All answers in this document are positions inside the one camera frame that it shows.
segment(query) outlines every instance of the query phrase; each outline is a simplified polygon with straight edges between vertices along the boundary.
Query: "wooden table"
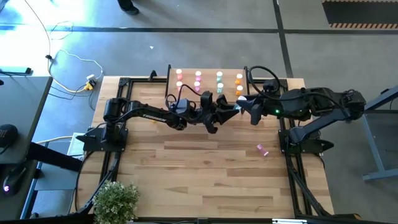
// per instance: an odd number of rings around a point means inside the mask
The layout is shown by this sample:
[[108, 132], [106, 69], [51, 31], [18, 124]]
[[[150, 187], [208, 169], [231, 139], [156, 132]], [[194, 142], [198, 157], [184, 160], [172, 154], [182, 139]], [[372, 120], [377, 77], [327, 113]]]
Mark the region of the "wooden table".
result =
[[[187, 71], [192, 75], [195, 70]], [[216, 85], [211, 84], [215, 83], [215, 71], [201, 71], [203, 78], [214, 78], [201, 91], [209, 89], [216, 93]], [[227, 87], [224, 92], [231, 103], [237, 98], [234, 90], [230, 92], [234, 89], [235, 76], [244, 72], [223, 71]], [[116, 96], [119, 79], [104, 77], [93, 126], [103, 122], [105, 102]], [[175, 79], [172, 70], [169, 93], [176, 93]], [[183, 81], [193, 86], [191, 76], [184, 75]], [[290, 78], [287, 82], [290, 89], [304, 86], [301, 78]], [[198, 101], [198, 96], [190, 94], [186, 89], [182, 96]], [[133, 86], [132, 100], [165, 107], [164, 96], [164, 83]], [[252, 126], [247, 113], [238, 114], [219, 126], [216, 134], [208, 134], [204, 125], [188, 125], [184, 131], [176, 131], [144, 118], [130, 119], [127, 127], [129, 137], [118, 181], [124, 184], [133, 181], [139, 187], [138, 217], [294, 217], [285, 158], [279, 149], [279, 121], [275, 117], [263, 117], [257, 126]], [[257, 150], [258, 144], [270, 152], [266, 157]], [[325, 210], [333, 213], [321, 161], [313, 155], [302, 156], [309, 189]], [[103, 157], [102, 152], [93, 153], [82, 170], [78, 186], [80, 206], [98, 185]], [[298, 195], [304, 211], [301, 191]]]

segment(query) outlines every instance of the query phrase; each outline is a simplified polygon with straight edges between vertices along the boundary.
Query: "potted plant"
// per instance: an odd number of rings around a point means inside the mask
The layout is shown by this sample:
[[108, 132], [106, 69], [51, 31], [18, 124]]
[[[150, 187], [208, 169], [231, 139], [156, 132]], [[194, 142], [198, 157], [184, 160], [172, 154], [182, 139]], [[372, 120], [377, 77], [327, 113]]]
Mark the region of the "potted plant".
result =
[[105, 182], [94, 198], [95, 222], [98, 224], [126, 224], [136, 218], [140, 193], [132, 183]]

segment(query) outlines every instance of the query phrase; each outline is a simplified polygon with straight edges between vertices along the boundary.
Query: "shoe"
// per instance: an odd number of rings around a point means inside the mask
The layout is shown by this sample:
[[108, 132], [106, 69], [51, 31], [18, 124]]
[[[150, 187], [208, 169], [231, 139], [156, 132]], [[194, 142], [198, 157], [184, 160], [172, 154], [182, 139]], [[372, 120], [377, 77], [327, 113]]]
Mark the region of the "shoe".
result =
[[138, 13], [139, 13], [139, 10], [138, 10], [138, 8], [136, 8], [136, 7], [134, 7], [134, 6], [132, 6], [132, 7], [130, 7], [130, 9], [129, 10], [125, 10], [125, 9], [122, 9], [124, 12], [126, 12], [127, 14], [130, 14], [130, 15], [137, 15]]

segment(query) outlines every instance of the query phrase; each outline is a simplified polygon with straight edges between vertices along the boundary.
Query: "concrete floor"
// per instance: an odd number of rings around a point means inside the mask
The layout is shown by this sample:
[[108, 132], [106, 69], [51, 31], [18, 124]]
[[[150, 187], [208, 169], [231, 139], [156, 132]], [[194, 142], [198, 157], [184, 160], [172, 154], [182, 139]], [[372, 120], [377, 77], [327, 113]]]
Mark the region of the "concrete floor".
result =
[[[76, 26], [88, 27], [277, 28], [271, 0], [139, 0], [134, 2], [142, 14], [134, 17], [119, 10], [116, 0], [29, 2], [47, 25], [73, 21]], [[280, 0], [279, 5], [285, 29], [330, 29], [321, 1]], [[28, 24], [0, 31], [1, 63], [25, 65], [32, 67], [35, 75], [46, 74], [47, 39], [24, 2], [10, 0], [0, 12], [0, 24]], [[398, 83], [396, 35], [289, 34], [286, 41], [293, 75], [304, 78], [307, 87], [354, 88], [371, 100]], [[53, 55], [59, 48], [97, 60], [105, 75], [149, 75], [151, 70], [165, 75], [171, 63], [187, 68], [264, 65], [280, 77], [287, 76], [278, 34], [74, 32], [64, 40], [52, 41]], [[87, 75], [99, 75], [94, 64], [62, 52], [52, 72], [70, 88], [80, 86]], [[83, 132], [92, 118], [87, 98], [67, 101], [49, 96], [34, 140]], [[398, 178], [362, 181], [361, 176], [376, 171], [376, 165], [361, 122], [336, 123], [322, 130], [322, 136], [335, 143], [324, 156], [335, 213], [358, 213], [365, 220], [397, 223]], [[68, 191], [41, 192], [34, 212], [65, 214], [70, 195]]]

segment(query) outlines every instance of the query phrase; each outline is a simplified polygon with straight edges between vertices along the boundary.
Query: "floor mat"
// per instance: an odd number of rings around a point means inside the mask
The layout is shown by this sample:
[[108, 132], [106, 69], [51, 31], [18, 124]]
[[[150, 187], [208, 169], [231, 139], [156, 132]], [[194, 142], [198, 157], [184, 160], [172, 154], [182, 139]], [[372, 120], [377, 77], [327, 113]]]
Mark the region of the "floor mat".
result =
[[396, 29], [398, 2], [325, 0], [323, 10], [332, 28]]

